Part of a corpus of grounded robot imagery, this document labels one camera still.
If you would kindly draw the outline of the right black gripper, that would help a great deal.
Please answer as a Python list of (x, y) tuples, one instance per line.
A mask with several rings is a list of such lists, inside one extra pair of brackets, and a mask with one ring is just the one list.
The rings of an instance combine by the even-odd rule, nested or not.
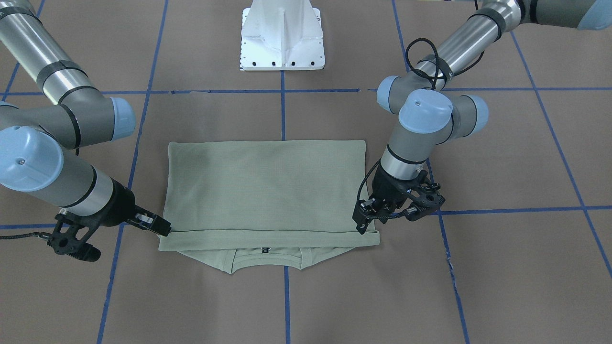
[(135, 196), (122, 184), (114, 184), (109, 203), (98, 213), (80, 216), (68, 212), (57, 214), (53, 233), (48, 239), (50, 246), (58, 255), (68, 255), (74, 259), (95, 262), (101, 252), (87, 240), (101, 227), (112, 227), (123, 222), (142, 230), (149, 230), (162, 237), (171, 232), (171, 223), (164, 218), (136, 205)]

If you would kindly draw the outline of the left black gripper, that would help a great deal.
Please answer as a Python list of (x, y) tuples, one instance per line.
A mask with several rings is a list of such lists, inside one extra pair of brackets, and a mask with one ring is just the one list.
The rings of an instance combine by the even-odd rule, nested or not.
[[(374, 171), (373, 192), (368, 199), (360, 199), (361, 190)], [(444, 196), (439, 193), (441, 185), (431, 183), (427, 175), (427, 170), (419, 170), (415, 178), (404, 181), (394, 178), (381, 167), (371, 168), (359, 185), (352, 214), (358, 232), (364, 235), (375, 219), (383, 224), (400, 217), (416, 221), (440, 209), (445, 203)]]

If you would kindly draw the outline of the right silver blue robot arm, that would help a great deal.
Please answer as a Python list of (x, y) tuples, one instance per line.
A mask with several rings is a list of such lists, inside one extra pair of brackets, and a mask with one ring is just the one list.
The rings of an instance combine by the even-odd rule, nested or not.
[(166, 237), (170, 222), (136, 205), (133, 192), (77, 155), (81, 147), (124, 139), (136, 117), (105, 97), (59, 46), (27, 0), (3, 0), (1, 41), (52, 106), (1, 103), (1, 185), (59, 207), (52, 233), (35, 232), (58, 255), (95, 262), (88, 239), (122, 223)]

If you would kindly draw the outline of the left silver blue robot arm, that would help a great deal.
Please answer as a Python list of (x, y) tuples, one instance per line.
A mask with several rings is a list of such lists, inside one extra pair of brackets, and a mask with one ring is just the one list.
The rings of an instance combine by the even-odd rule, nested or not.
[(390, 76), (377, 89), (377, 102), (398, 116), (374, 174), (369, 198), (358, 196), (353, 220), (363, 235), (369, 224), (392, 218), (419, 220), (444, 203), (440, 185), (428, 178), (426, 160), (434, 147), (468, 137), (483, 129), (489, 109), (478, 96), (443, 92), (453, 78), (474, 67), (485, 49), (520, 24), (532, 23), (579, 30), (611, 25), (609, 0), (484, 0), (441, 46), (404, 76)]

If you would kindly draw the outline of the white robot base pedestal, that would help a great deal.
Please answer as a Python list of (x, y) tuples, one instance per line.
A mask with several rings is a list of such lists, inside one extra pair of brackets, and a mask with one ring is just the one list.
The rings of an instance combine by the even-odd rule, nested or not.
[(243, 71), (321, 70), (320, 10), (309, 0), (254, 0), (242, 11), (240, 47)]

